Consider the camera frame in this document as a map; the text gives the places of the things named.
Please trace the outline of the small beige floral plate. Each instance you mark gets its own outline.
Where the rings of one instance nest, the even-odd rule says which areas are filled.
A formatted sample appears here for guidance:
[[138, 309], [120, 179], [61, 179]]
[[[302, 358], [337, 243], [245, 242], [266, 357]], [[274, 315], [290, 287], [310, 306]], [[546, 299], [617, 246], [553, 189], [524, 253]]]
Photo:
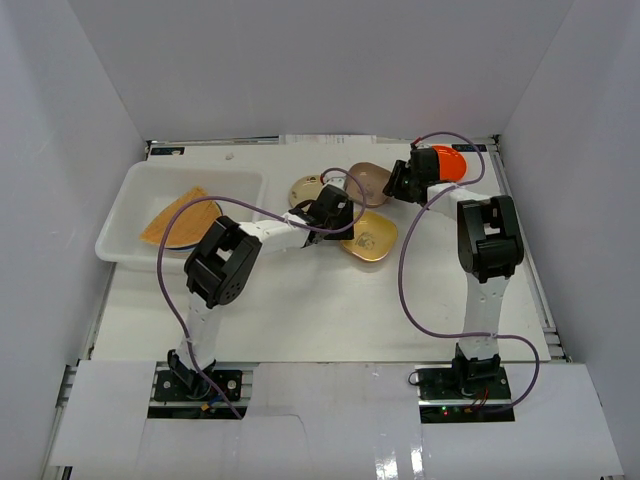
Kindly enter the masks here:
[[323, 184], [318, 174], [304, 176], [298, 179], [290, 188], [288, 200], [291, 207], [301, 202], [315, 200], [320, 194]]

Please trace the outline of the brown square dish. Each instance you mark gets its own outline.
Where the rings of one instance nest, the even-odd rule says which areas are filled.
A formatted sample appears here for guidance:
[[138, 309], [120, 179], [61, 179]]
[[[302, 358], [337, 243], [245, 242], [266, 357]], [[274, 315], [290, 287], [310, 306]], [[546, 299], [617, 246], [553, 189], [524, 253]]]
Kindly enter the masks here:
[[349, 176], [345, 179], [345, 191], [358, 204], [366, 200], [368, 208], [382, 206], [387, 200], [383, 192], [388, 183], [391, 172], [370, 162], [359, 162], [349, 169]]

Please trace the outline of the orange round plate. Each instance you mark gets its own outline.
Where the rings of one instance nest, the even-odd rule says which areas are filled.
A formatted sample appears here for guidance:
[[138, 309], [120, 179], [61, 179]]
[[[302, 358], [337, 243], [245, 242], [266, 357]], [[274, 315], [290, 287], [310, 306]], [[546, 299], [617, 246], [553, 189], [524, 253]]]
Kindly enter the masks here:
[[458, 183], [467, 173], [467, 162], [463, 155], [445, 145], [433, 145], [439, 161], [439, 179], [447, 182]]

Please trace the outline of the yellow square dish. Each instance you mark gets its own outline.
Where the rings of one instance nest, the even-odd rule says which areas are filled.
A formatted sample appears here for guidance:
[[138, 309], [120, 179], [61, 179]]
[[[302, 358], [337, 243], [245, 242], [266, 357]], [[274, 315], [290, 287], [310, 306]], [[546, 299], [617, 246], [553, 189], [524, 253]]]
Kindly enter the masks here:
[[364, 262], [379, 262], [391, 252], [398, 229], [388, 218], [367, 210], [354, 225], [354, 238], [341, 240], [341, 247]]

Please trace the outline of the woven wicker tray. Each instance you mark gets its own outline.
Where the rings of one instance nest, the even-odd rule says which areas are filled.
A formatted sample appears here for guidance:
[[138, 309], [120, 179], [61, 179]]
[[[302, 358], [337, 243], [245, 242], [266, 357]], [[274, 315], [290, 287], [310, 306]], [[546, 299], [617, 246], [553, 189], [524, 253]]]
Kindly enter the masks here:
[[[208, 192], [204, 188], [200, 186], [191, 188], [162, 210], [142, 231], [139, 240], [149, 245], [159, 246], [166, 227], [175, 213], [190, 201], [206, 196]], [[221, 208], [215, 201], [202, 201], [189, 207], [174, 222], [165, 247], [174, 250], [193, 247], [221, 215]]]

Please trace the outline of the blue round plate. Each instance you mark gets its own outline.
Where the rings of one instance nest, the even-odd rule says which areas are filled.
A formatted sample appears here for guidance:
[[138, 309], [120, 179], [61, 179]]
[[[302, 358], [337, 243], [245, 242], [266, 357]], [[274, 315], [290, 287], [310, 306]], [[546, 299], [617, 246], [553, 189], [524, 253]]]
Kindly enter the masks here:
[[165, 255], [171, 255], [171, 256], [186, 256], [188, 254], [190, 254], [193, 250], [194, 250], [195, 246], [191, 245], [191, 246], [186, 246], [186, 247], [180, 247], [180, 248], [165, 248], [163, 253]]

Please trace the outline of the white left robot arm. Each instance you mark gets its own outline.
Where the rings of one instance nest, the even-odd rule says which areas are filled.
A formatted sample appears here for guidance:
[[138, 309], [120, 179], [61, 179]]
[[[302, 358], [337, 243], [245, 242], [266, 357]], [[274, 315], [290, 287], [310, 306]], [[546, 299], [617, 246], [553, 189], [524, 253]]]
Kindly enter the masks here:
[[259, 257], [306, 248], [324, 240], [354, 238], [354, 203], [334, 185], [324, 186], [316, 199], [303, 201], [282, 215], [227, 197], [221, 200], [266, 218], [236, 222], [222, 215], [214, 220], [184, 263], [189, 292], [186, 317], [173, 304], [164, 283], [162, 266], [168, 233], [163, 234], [156, 260], [161, 293], [182, 330], [179, 347], [167, 354], [168, 366], [177, 379], [177, 387], [191, 399], [201, 399], [212, 390], [223, 392], [211, 377], [221, 324], [214, 310], [237, 300]]

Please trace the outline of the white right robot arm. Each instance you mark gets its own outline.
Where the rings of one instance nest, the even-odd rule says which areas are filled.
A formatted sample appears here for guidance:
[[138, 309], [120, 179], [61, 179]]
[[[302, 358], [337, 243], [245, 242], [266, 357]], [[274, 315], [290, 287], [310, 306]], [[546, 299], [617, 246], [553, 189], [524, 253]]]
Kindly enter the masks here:
[[524, 259], [513, 199], [470, 191], [441, 175], [439, 152], [413, 145], [398, 160], [383, 193], [456, 222], [457, 253], [467, 280], [463, 330], [456, 337], [451, 384], [472, 399], [498, 377], [498, 331], [508, 282]]

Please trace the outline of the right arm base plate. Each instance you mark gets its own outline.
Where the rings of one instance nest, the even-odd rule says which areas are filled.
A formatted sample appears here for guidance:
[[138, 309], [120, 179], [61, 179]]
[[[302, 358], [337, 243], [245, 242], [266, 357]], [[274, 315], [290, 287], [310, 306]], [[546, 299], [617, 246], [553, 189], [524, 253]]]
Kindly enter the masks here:
[[416, 368], [407, 378], [417, 389], [422, 424], [510, 423], [511, 389], [503, 367], [493, 380], [460, 387], [451, 367]]

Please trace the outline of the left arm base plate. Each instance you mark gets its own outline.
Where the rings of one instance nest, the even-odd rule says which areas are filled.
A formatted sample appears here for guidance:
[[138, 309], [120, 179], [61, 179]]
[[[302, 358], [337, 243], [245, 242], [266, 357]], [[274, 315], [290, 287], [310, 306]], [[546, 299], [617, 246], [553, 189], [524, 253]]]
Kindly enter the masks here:
[[[244, 392], [244, 372], [213, 370], [209, 375], [242, 419], [246, 414], [250, 397], [249, 392]], [[147, 417], [166, 420], [239, 419], [214, 388], [205, 384], [203, 392], [190, 393], [168, 368], [156, 372]]]

